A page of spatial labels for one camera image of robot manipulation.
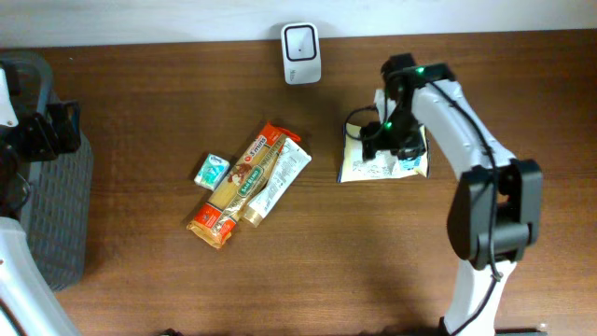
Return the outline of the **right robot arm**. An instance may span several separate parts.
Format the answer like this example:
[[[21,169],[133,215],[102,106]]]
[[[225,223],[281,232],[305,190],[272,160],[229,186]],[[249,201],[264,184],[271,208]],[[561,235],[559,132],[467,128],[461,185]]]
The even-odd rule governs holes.
[[[355,138],[362,158],[380,151],[399,159],[425,153],[420,130],[435,138],[458,185],[447,219],[459,259],[455,290],[439,319],[440,335],[494,335],[507,280],[539,234],[543,174],[519,160],[489,132],[445,63],[418,65],[398,54],[381,68],[381,112]]]

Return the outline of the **green white tissue pack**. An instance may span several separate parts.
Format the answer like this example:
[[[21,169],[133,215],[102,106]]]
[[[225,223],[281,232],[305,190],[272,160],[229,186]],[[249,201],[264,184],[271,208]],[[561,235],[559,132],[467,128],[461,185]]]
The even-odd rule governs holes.
[[[215,190],[225,177],[228,169],[228,161],[214,154],[208,154],[193,181],[202,188]]]

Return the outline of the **orange spaghetti pack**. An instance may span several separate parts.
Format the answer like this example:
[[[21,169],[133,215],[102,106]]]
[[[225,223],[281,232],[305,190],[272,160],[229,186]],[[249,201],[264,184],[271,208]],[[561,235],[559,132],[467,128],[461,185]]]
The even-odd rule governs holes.
[[[190,220],[187,229],[208,245],[221,248],[243,215],[245,205],[270,179],[287,139],[301,141],[297,134],[268,122]]]

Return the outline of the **white tube gold cap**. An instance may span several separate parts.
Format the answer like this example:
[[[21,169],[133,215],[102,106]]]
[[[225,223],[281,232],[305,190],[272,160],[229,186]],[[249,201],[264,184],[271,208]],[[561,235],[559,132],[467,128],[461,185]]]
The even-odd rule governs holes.
[[[245,207],[243,220],[257,227],[311,161],[301,146],[286,138],[266,186]]]

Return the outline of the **yellow white snack bag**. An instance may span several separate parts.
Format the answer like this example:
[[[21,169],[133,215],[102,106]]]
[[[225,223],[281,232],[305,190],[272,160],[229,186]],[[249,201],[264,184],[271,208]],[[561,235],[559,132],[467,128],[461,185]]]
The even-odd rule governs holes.
[[[399,179],[412,175],[428,176],[429,153],[415,159],[399,159],[389,150],[378,151],[373,160],[363,159],[362,143],[348,135],[344,138],[343,160],[338,175],[339,183]]]

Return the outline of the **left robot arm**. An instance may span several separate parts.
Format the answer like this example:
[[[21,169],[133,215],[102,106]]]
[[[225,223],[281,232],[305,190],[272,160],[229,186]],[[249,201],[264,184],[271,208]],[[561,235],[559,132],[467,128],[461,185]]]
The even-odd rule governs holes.
[[[31,52],[1,56],[1,332],[77,335],[56,292],[84,271],[93,153],[80,105]]]

